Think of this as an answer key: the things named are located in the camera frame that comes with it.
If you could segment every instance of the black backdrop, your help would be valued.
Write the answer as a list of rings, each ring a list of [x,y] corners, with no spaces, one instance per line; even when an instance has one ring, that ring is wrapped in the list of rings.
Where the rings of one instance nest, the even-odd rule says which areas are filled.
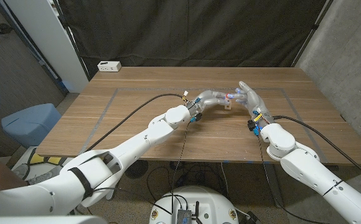
[[[61,0],[93,76],[123,66],[289,67],[326,0]]]

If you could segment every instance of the blue chair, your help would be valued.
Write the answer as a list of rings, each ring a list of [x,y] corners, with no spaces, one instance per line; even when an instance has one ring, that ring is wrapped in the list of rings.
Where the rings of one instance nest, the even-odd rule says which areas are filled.
[[[4,132],[25,148],[38,146],[62,116],[51,103],[32,106],[1,120]]]

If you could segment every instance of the power strip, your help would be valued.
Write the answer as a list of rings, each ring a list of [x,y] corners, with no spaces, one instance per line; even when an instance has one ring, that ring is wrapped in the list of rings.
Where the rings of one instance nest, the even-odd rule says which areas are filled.
[[[121,68],[120,62],[101,61],[98,64],[99,71],[101,72],[118,72]]]

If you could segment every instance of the black cable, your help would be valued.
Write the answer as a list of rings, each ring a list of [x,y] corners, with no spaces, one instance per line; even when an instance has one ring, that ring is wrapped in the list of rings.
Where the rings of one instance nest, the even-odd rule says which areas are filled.
[[[322,133],[320,133],[318,130],[310,127],[309,125],[303,123],[302,121],[298,121],[297,119],[294,118],[290,118],[288,116],[274,116],[273,119],[289,119],[291,121],[297,122],[298,124],[301,124],[307,128],[309,128],[311,131],[315,132],[316,134],[318,134],[322,139],[324,139],[327,143],[329,143],[334,149],[336,149],[339,153],[341,153],[341,155],[343,155],[345,158],[347,158],[351,163],[353,163],[353,165],[355,165],[355,167],[357,167],[358,169],[361,170],[361,166],[359,164],[357,164],[351,157],[349,157],[346,153],[344,153],[340,148],[338,148],[333,142],[331,142],[330,140],[328,140]]]
[[[183,210],[183,208],[182,208],[182,203],[181,203],[181,201],[179,200],[179,198],[178,198],[176,195],[174,195],[174,197],[176,198],[176,200],[178,200],[179,205],[180,205],[180,209]]]
[[[186,126],[185,139],[183,140],[182,151],[180,152],[180,157],[179,157],[178,163],[176,164],[176,168],[175,168],[175,172],[174,172],[174,177],[172,178],[172,190],[171,190],[171,194],[172,194],[172,204],[171,204],[172,213],[174,213],[174,183],[175,183],[175,175],[176,175],[176,170],[178,169],[179,163],[181,162],[181,158],[182,158],[182,155],[183,155],[183,150],[185,149],[186,137],[187,137],[187,128],[189,127],[189,124],[190,124],[190,123],[191,123],[191,122],[187,123],[187,126]]]
[[[193,103],[193,105],[192,106],[190,106],[189,108],[188,108],[188,110],[190,110],[193,106],[195,105],[195,102]]]
[[[172,195],[165,195],[165,196],[162,196],[161,198],[166,198],[166,197],[170,197],[170,196],[172,196]],[[189,209],[189,203],[187,202],[187,200],[186,200],[186,198],[184,198],[183,196],[181,196],[181,195],[174,195],[175,197],[181,197],[181,198],[183,198],[183,200],[185,200],[185,202],[186,202],[186,210],[187,209]]]
[[[275,194],[273,193],[273,191],[272,191],[272,189],[271,189],[271,187],[270,187],[270,181],[269,181],[269,177],[268,177],[268,173],[266,172],[266,167],[265,167],[265,162],[263,161],[263,156],[262,156],[262,145],[261,145],[261,139],[260,139],[260,137],[259,136],[257,136],[258,137],[258,142],[259,142],[259,144],[260,144],[260,151],[261,151],[261,159],[262,159],[262,165],[263,165],[263,169],[264,169],[264,171],[265,171],[265,176],[266,176],[266,180],[268,181],[268,187],[269,187],[269,190],[270,190],[270,192],[272,193],[272,195],[273,195],[273,199],[276,201],[276,203],[285,211],[285,212],[287,212],[288,214],[290,214],[290,215],[292,215],[292,216],[294,216],[294,217],[296,217],[296,218],[298,218],[298,219],[300,219],[300,220],[304,220],[305,222],[310,222],[310,223],[317,223],[317,224],[329,224],[329,223],[324,223],[324,222],[317,222],[317,221],[312,221],[312,220],[308,220],[308,219],[306,219],[306,218],[302,218],[302,217],[299,217],[299,216],[297,216],[297,215],[295,215],[295,214],[293,214],[293,213],[291,213],[291,212],[289,212],[283,205],[281,205],[279,202],[278,202],[278,200],[277,200],[277,198],[276,198],[276,196],[275,196]]]
[[[154,171],[156,171],[156,170],[158,170],[158,169],[165,169],[165,170],[167,170],[168,187],[171,188],[171,183],[169,182],[169,170],[168,170],[167,167],[161,166],[161,167],[157,167],[157,168],[155,168],[154,170],[150,171],[150,173],[149,173],[149,175],[148,175],[148,178],[146,179],[146,185],[148,186],[149,193],[150,193],[151,197],[154,199],[155,202],[157,202],[157,199],[155,198],[155,196],[154,196],[153,193],[151,192],[151,189],[150,189],[150,186],[149,186],[149,178],[150,178],[150,175],[151,175]]]
[[[158,208],[161,208],[161,209],[162,209],[163,211],[165,211],[166,213],[172,215],[171,212],[168,212],[168,210],[166,210],[165,208],[163,208],[163,207],[161,207],[161,206],[159,206],[159,205],[156,205],[155,203],[150,202],[150,201],[149,201],[148,199],[146,199],[143,195],[140,195],[140,194],[137,194],[137,193],[134,193],[134,192],[130,192],[130,191],[124,190],[124,189],[122,189],[122,188],[120,188],[120,187],[101,187],[101,188],[98,188],[98,189],[93,190],[93,192],[96,192],[96,191],[99,191],[99,190],[122,190],[122,191],[124,191],[124,192],[126,192],[126,193],[139,196],[139,197],[142,198],[143,200],[149,202],[151,205],[154,205],[154,206],[156,206],[156,207],[158,207]]]
[[[88,210],[88,212],[89,212],[91,215],[94,215],[94,214],[92,214],[92,212],[91,212],[91,210],[89,209],[89,207],[87,207],[87,210]]]
[[[193,162],[192,164],[193,164],[193,166],[190,167],[190,168],[188,168],[187,171],[186,171],[186,173],[183,174],[182,176],[188,176],[188,174],[189,174],[190,172],[211,172],[212,174],[214,174],[214,176],[217,177],[218,185],[219,185],[219,190],[217,190],[216,187],[213,187],[213,186],[211,186],[211,185],[208,185],[207,183],[206,183],[206,187],[209,187],[209,188],[211,188],[211,189],[215,189],[217,192],[222,192],[222,195],[224,195],[225,197],[228,197],[228,196],[227,196],[227,192],[226,192],[226,188],[225,188],[225,182],[224,182],[224,180],[221,178],[221,176],[219,175],[218,172],[215,172],[214,169],[213,169],[210,165],[206,165],[206,167],[208,167],[210,170],[192,170],[194,167],[200,168],[200,163],[198,163],[198,162]]]
[[[183,96],[176,94],[176,93],[165,93],[165,94],[161,94],[161,95],[157,95],[153,98],[151,98],[150,100],[147,100],[147,102],[143,103],[141,106],[139,106],[138,108],[136,108],[134,111],[132,111],[132,113],[130,113],[126,118],[124,118],[121,122],[119,122],[114,128],[112,128],[110,131],[108,131],[103,137],[101,137],[99,140],[97,140],[97,142],[93,143],[93,145],[91,145],[85,152],[88,152],[89,150],[93,149],[97,144],[99,144],[104,138],[106,138],[109,134],[111,134],[115,129],[117,129],[120,125],[122,125],[128,118],[130,118],[133,114],[135,114],[138,110],[140,110],[143,106],[145,106],[146,104],[152,102],[153,100],[162,97],[162,96],[178,96],[180,98],[182,98]]]

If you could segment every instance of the white robotic arm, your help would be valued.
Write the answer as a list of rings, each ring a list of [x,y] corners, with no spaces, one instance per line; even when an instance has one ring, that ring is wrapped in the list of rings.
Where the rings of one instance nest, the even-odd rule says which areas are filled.
[[[280,161],[291,177],[315,190],[328,201],[349,223],[361,223],[361,193],[342,181],[320,163],[311,148],[295,141],[292,134],[274,123],[263,100],[245,83],[236,89],[239,102],[246,106],[255,125],[255,133],[269,143],[268,155]]]
[[[113,149],[85,152],[72,159],[60,174],[39,184],[0,191],[0,216],[66,215],[77,205],[89,207],[114,187],[125,170],[150,147],[166,141],[178,126],[195,119],[202,105],[226,105],[224,93],[206,91],[204,98],[169,109],[148,128]]]

